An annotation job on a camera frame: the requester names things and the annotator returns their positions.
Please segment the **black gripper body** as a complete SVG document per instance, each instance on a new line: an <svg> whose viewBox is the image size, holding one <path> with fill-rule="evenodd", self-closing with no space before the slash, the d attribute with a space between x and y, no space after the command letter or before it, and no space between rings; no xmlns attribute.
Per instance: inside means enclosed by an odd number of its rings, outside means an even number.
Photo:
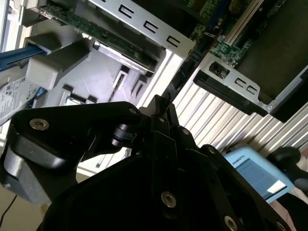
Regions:
<svg viewBox="0 0 308 231"><path fill-rule="evenodd" d="M177 165L168 158L130 157L64 192L41 230L216 230L214 211L179 182Z"/></svg>

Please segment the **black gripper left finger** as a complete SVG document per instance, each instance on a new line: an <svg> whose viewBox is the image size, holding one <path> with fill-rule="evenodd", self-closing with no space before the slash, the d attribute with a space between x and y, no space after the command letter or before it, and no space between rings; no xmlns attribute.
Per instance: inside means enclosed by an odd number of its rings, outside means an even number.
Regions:
<svg viewBox="0 0 308 231"><path fill-rule="evenodd" d="M166 157L179 172L169 104L156 95L140 109L113 102L19 111L0 158L1 184L48 211L64 192L130 157Z"/></svg>

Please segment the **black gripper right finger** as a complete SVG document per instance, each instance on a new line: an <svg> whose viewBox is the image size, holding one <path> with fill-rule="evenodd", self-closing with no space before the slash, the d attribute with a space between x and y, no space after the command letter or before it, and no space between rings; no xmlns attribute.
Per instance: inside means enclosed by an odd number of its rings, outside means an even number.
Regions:
<svg viewBox="0 0 308 231"><path fill-rule="evenodd" d="M174 104L167 108L180 168L186 231L289 231L288 223L211 145L198 148L179 124Z"/></svg>

